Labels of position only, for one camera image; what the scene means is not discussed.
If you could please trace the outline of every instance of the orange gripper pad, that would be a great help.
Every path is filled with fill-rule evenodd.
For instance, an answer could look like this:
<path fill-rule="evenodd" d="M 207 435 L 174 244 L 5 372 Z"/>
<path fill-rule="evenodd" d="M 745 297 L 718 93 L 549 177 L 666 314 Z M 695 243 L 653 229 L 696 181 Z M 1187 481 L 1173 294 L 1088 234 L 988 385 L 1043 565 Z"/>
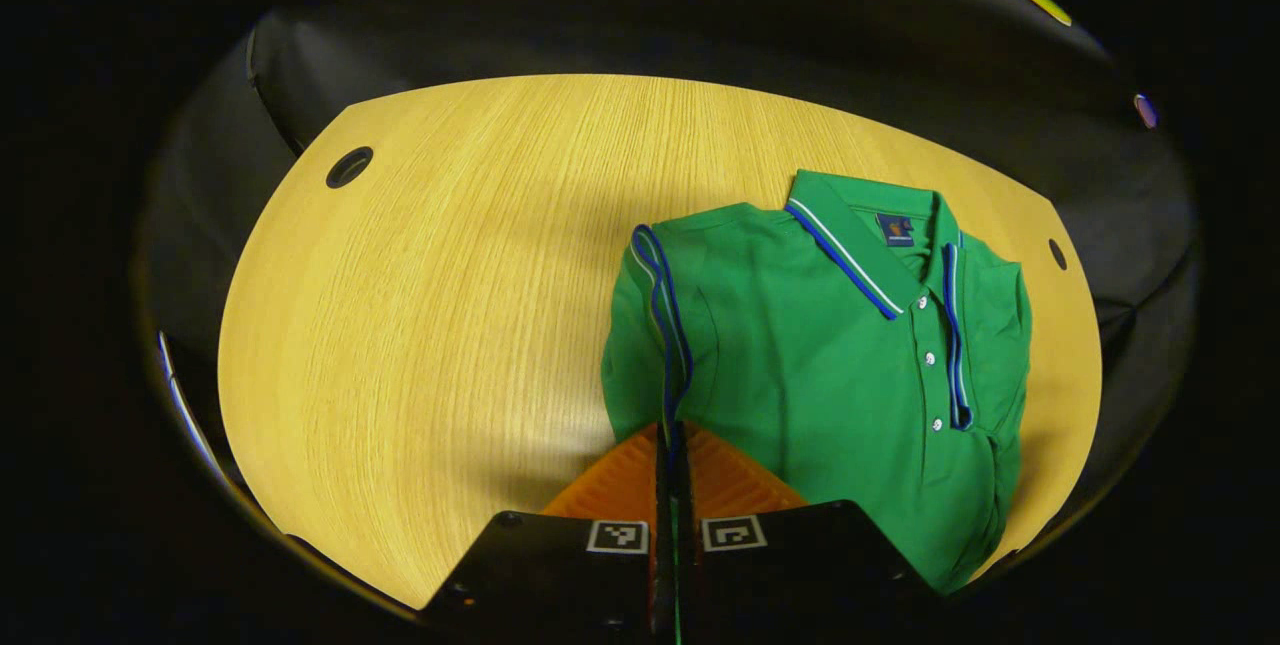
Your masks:
<path fill-rule="evenodd" d="M 685 424 L 694 518 L 772 513 L 808 504 L 749 454 L 691 422 Z"/>
<path fill-rule="evenodd" d="M 549 506 L 544 516 L 585 520 L 658 521 L 658 425 L 627 436 L 586 468 Z"/>

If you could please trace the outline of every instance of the black fabric backdrop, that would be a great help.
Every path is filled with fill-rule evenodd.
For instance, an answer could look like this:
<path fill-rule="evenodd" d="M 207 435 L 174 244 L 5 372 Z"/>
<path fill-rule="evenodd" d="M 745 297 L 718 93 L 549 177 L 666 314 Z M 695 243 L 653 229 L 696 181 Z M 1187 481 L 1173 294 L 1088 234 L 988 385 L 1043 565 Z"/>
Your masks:
<path fill-rule="evenodd" d="M 1059 522 L 1114 482 L 1170 406 L 1199 267 L 1185 168 L 1164 131 L 1143 127 L 1126 72 L 1083 26 L 1060 26 L 1028 0 L 280 3 L 161 145 L 142 232 L 157 325 L 212 371 L 257 212 L 293 152 L 348 104 L 540 72 L 685 77 L 822 102 L 947 145 L 1052 200 L 1106 353 L 1091 459 Z M 216 436 L 215 381 L 179 372 Z"/>
<path fill-rule="evenodd" d="M 412 637 L 228 512 L 138 366 L 125 261 L 143 163 L 230 44 L 270 3 L 289 0 L 20 1 L 9 142 L 23 177 L 22 386 L 6 456 L 22 587 L 9 600 L 10 641 Z M 1135 72 L 1193 165 L 1208 246 L 1204 316 L 1179 404 L 1124 481 L 946 630 L 1143 641 L 1179 627 L 1183 637 L 1257 641 L 1245 627 L 1267 593 L 1249 571 L 1272 550 L 1258 513 L 1274 491 L 1265 376 L 1276 325 L 1268 293 L 1280 285 L 1275 243 L 1260 235 L 1275 152 L 1251 97 L 1266 72 L 1257 56 L 1267 10 L 1248 0 L 1056 1 Z M 1156 289 L 1148 302 L 1164 297 Z"/>

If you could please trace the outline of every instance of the blue trim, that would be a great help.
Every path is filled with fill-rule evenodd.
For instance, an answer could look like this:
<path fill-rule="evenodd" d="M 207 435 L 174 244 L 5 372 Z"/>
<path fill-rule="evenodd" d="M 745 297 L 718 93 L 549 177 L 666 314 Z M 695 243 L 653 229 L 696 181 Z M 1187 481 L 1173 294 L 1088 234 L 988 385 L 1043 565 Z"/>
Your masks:
<path fill-rule="evenodd" d="M 635 247 L 636 256 L 643 259 L 645 265 L 653 267 L 654 271 L 654 285 L 649 293 L 649 310 L 653 312 L 654 320 L 658 321 L 658 330 L 662 334 L 663 343 L 663 386 L 662 386 L 662 427 L 663 436 L 666 436 L 668 452 L 675 458 L 676 453 L 671 448 L 673 439 L 671 436 L 672 425 L 676 422 L 676 412 L 680 410 L 680 402 L 684 399 L 685 394 L 689 393 L 689 386 L 694 379 L 694 358 L 689 349 L 689 340 L 685 338 L 685 330 L 680 321 L 680 303 L 676 299 L 675 282 L 671 276 L 671 266 L 667 262 L 667 256 L 662 250 L 662 243 L 658 241 L 658 235 L 649 227 L 640 225 L 631 232 L 631 244 Z M 657 253 L 657 259 L 649 253 L 649 248 Z M 666 308 L 662 307 L 659 301 L 659 294 L 667 294 L 667 299 L 671 302 L 671 314 L 675 322 L 668 322 L 666 316 Z M 681 358 L 681 365 L 684 366 L 685 379 L 680 386 L 678 393 L 672 389 L 672 370 L 673 358 Z"/>
<path fill-rule="evenodd" d="M 951 354 L 947 362 L 947 378 L 951 380 L 951 427 L 956 430 L 969 430 L 973 427 L 973 411 L 965 402 L 963 386 L 957 386 L 963 367 L 964 339 L 960 338 L 960 317 L 956 316 L 956 291 L 952 282 L 956 276 L 959 264 L 959 250 L 955 244 L 943 244 L 943 284 L 942 291 L 947 306 L 947 320 L 951 322 Z"/>
<path fill-rule="evenodd" d="M 847 275 L 849 279 L 854 282 L 854 285 L 858 285 L 859 291 L 863 291 L 863 294 L 867 296 L 867 298 L 884 315 L 884 317 L 887 317 L 888 320 L 897 320 L 897 314 L 893 312 L 887 305 L 884 305 L 882 299 L 877 298 L 874 293 L 872 293 L 872 289 L 868 288 L 865 282 L 863 282 L 858 276 L 858 273 L 854 271 L 854 267 L 850 267 L 849 264 L 845 262 L 845 257 L 840 256 L 840 253 L 835 248 L 835 244 L 828 243 L 828 241 L 823 238 L 822 232 L 818 230 L 818 227 L 815 227 L 813 221 L 809 221 L 808 218 L 800 214 L 799 209 L 790 206 L 790 203 L 786 207 L 786 211 L 791 212 L 791 215 L 795 216 L 797 221 L 800 221 L 800 225 L 804 227 L 804 229 L 809 232 L 810 235 L 813 235 L 814 241 L 818 241 L 818 247 L 823 248 L 823 251 L 827 252 L 827 257 L 832 259 L 832 261 L 836 262 L 840 270 L 845 271 L 845 275 Z"/>

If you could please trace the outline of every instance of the button placket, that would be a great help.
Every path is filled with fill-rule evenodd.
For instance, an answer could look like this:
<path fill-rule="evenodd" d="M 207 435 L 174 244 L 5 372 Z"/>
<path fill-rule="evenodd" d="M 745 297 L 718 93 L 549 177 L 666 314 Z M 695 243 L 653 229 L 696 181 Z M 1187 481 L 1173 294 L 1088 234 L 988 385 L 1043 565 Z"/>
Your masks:
<path fill-rule="evenodd" d="M 950 407 L 950 381 L 946 369 L 937 367 L 940 348 L 942 343 L 942 322 L 938 322 L 941 311 L 928 312 L 928 294 L 915 299 L 918 311 L 911 317 L 915 329 L 915 342 L 918 346 L 916 362 L 919 363 L 920 381 L 924 390 L 924 426 L 928 433 L 941 433 L 943 427 L 942 413 Z"/>

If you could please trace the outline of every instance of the collar stripe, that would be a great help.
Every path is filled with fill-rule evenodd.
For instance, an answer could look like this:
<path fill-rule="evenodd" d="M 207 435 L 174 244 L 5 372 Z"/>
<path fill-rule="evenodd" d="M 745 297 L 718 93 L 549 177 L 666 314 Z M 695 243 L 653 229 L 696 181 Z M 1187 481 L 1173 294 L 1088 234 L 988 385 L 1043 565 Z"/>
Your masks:
<path fill-rule="evenodd" d="M 960 337 L 960 316 L 956 311 L 956 270 L 960 252 L 955 244 L 946 244 L 946 306 L 947 320 L 951 321 L 951 427 L 969 430 L 973 426 L 973 411 L 969 410 L 969 395 L 964 390 L 964 339 Z"/>
<path fill-rule="evenodd" d="M 636 253 L 636 244 L 634 243 L 634 241 L 631 243 L 631 257 L 635 257 L 636 264 L 640 266 L 640 270 L 644 270 L 645 275 L 649 275 L 649 293 L 652 294 L 653 291 L 658 289 L 658 276 L 654 276 L 653 270 L 649 270 L 649 266 L 645 265 L 644 259 L 640 257 L 640 253 Z M 658 325 L 658 317 L 654 316 L 653 308 L 649 308 L 649 322 L 653 322 L 653 329 L 658 330 L 658 335 L 662 335 L 662 326 Z"/>
<path fill-rule="evenodd" d="M 890 317 L 890 320 L 893 320 L 893 317 L 902 314 L 902 308 L 897 307 L 897 305 L 893 303 L 893 301 L 888 298 L 888 296 L 884 294 L 882 289 L 879 289 L 879 285 L 877 285 L 876 282 L 867 275 L 867 271 L 863 270 L 863 266 L 858 265 L 858 261 L 854 259 L 854 256 L 849 253 L 849 250 L 845 250 L 845 244 L 841 244 L 840 241 L 836 239 L 836 235 L 832 235 L 831 230 L 827 230 L 827 225 L 823 225 L 822 221 L 818 220 L 818 216 L 815 216 L 809 207 L 805 207 L 805 203 L 801 203 L 800 200 L 796 198 L 787 198 L 787 203 L 788 203 L 788 206 L 786 207 L 787 212 L 791 212 L 791 215 L 796 216 L 796 220 L 799 220 L 800 224 L 805 227 L 805 230 L 809 230 L 810 234 L 813 234 L 814 238 L 817 238 L 819 243 L 823 244 L 823 250 L 827 250 L 827 252 L 832 253 L 833 257 L 836 253 L 832 252 L 832 247 L 840 250 L 840 253 L 841 256 L 844 256 L 845 262 L 847 262 L 847 265 L 851 265 L 854 270 L 858 271 L 858 275 L 854 275 L 854 273 L 851 273 L 845 264 L 841 264 L 841 270 L 845 270 L 846 275 L 850 276 L 850 280 L 852 280 L 854 284 L 858 285 L 858 289 L 863 291 L 863 294 L 867 296 L 869 299 L 872 299 L 872 302 L 876 303 L 876 307 L 881 308 L 881 312 L 884 314 L 884 317 Z M 804 216 L 801 216 L 800 212 L 796 212 L 796 209 L 792 209 L 791 206 L 801 209 L 801 211 L 804 211 Z M 870 287 L 870 291 L 876 291 L 876 294 L 872 294 L 868 291 L 868 287 Z"/>
<path fill-rule="evenodd" d="M 631 232 L 631 255 L 640 267 L 644 267 L 653 284 L 653 289 L 649 291 L 649 316 L 658 326 L 663 343 L 662 430 L 667 444 L 671 445 L 671 431 L 680 410 L 680 401 L 689 392 L 694 378 L 694 360 L 680 321 L 680 303 L 676 299 L 667 253 L 663 253 L 658 235 L 649 227 L 640 225 Z M 678 380 L 672 361 L 680 369 Z M 671 454 L 675 457 L 675 450 L 671 450 Z"/>

